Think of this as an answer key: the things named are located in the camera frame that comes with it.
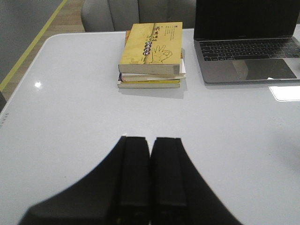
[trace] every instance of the white table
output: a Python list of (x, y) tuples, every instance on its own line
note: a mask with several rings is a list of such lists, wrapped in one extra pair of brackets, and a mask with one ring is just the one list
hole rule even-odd
[(120, 90), (124, 36), (62, 34), (38, 53), (0, 115), (0, 224), (16, 225), (29, 206), (82, 178), (121, 135), (144, 136), (150, 149), (156, 137), (182, 138), (244, 225), (300, 224), (297, 98), (279, 101), (266, 84), (204, 85), (193, 30), (184, 30), (179, 89)]

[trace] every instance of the stack of books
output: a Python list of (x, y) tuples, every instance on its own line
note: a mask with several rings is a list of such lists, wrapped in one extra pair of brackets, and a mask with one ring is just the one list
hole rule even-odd
[(119, 88), (177, 88), (185, 79), (182, 22), (136, 23), (126, 32)]

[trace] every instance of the laptop screen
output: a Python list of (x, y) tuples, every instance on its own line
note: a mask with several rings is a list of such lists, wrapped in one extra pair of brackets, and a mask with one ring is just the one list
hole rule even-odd
[(300, 0), (197, 0), (194, 39), (293, 35)]

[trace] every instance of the laptop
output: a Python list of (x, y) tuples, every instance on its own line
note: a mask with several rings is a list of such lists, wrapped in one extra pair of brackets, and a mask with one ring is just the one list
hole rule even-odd
[(195, 50), (206, 83), (300, 80), (300, 0), (197, 0)]

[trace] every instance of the gray chair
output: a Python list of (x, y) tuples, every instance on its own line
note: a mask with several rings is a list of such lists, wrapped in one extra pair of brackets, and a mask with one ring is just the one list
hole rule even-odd
[(86, 0), (81, 11), (85, 31), (130, 30), (133, 23), (183, 22), (195, 25), (196, 0)]

